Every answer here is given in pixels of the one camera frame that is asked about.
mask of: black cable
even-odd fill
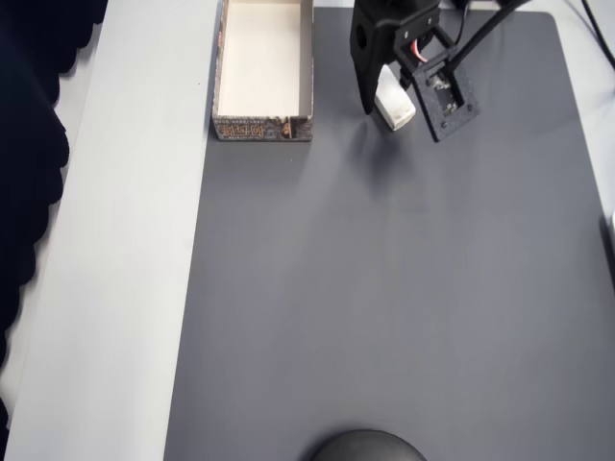
[[[493,31],[498,24],[506,19],[506,17],[514,12],[517,8],[519,8],[524,3],[527,3],[529,0],[511,0],[509,3],[504,5],[498,12],[496,12],[493,16],[489,18],[487,22],[483,24],[483,26],[476,32],[472,38],[468,40],[463,48],[459,50],[459,52],[446,64],[443,68],[444,71],[453,72],[459,64],[477,47],[482,40],[489,35],[491,31]]]
[[[592,23],[592,26],[594,27],[594,31],[596,31],[596,40],[598,41],[598,44],[602,48],[604,55],[608,59],[608,62],[611,64],[611,67],[615,69],[615,58],[613,58],[613,54],[611,53],[611,50],[608,49],[606,40],[604,40],[603,32],[600,30],[600,27],[598,27],[596,18],[594,17],[594,14],[592,13],[591,8],[589,8],[589,5],[587,4],[587,0],[581,0],[581,2],[583,4],[583,7],[585,8],[587,17],[589,17],[589,21]]]
[[[470,11],[470,2],[466,3],[465,7],[463,8],[463,16],[461,16],[461,25],[459,26],[459,33],[457,34],[455,45],[458,45],[461,42],[461,37],[463,36],[463,28],[465,27],[465,20],[468,17],[469,11]]]

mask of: black round object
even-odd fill
[[[379,430],[351,430],[333,437],[312,461],[426,461],[418,449]]]

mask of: white block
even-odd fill
[[[388,65],[382,67],[381,75],[378,78],[376,108],[394,132],[412,120],[416,113],[416,108],[410,101],[410,97]]]

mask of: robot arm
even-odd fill
[[[435,141],[444,139],[479,113],[462,65],[448,65],[457,49],[439,26],[439,20],[439,0],[356,0],[350,39],[365,113],[374,107],[382,67],[396,61],[402,69],[400,84],[404,89],[414,85]],[[423,62],[418,50],[434,37],[444,51]]]

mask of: table surface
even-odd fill
[[[577,10],[553,0],[524,9],[555,18],[603,208],[612,212],[615,74],[578,15],[580,2],[571,3]],[[615,4],[591,3],[615,43],[607,27]],[[110,0],[8,460],[163,457],[218,14],[215,1]]]

